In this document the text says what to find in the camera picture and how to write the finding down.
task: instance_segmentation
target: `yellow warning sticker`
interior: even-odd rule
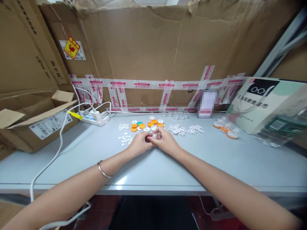
[[[75,59],[80,45],[72,38],[69,37],[64,47],[64,52],[67,53],[72,59]]]
[[[77,114],[77,113],[73,113],[73,112],[71,112],[71,111],[67,111],[70,115],[72,115],[72,116],[74,116],[74,117],[76,117],[76,118],[79,118],[80,120],[82,120],[83,119],[83,117],[81,116],[81,115],[79,115],[79,114]]]

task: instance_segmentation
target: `hand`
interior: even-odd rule
[[[145,141],[145,139],[148,138],[149,136],[152,136],[150,132],[141,132],[136,134],[131,144],[128,146],[127,150],[130,151],[134,155],[134,157],[136,157],[144,153],[146,150],[154,147],[153,143],[151,142],[147,143]]]
[[[157,134],[157,139],[153,138],[152,136],[149,136],[148,140],[151,143],[157,145],[164,152],[173,156],[174,153],[181,150],[181,147],[175,141],[173,135],[170,132],[167,132],[164,128],[158,126],[153,133]]]

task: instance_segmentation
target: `black logo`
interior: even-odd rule
[[[247,92],[256,94],[259,96],[263,96],[265,92],[271,87],[278,85],[279,81],[274,80],[265,80],[265,79],[255,79],[254,83],[248,88]],[[266,93],[266,96],[268,96],[274,87],[270,88],[269,92]]]

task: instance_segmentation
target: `red floor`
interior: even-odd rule
[[[198,196],[187,196],[186,199],[200,230],[248,230],[248,228],[243,226],[236,218],[212,221],[211,218],[204,213]],[[92,207],[87,212],[85,219],[78,221],[74,227],[70,226],[61,229],[107,230],[118,200],[119,196],[115,195],[95,195],[90,200]],[[203,196],[202,202],[207,213],[211,212],[211,210],[216,207],[210,196]]]

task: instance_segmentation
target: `plastic water bottle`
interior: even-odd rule
[[[255,139],[269,147],[277,148],[307,128],[307,108],[293,117],[278,115],[268,122]]]

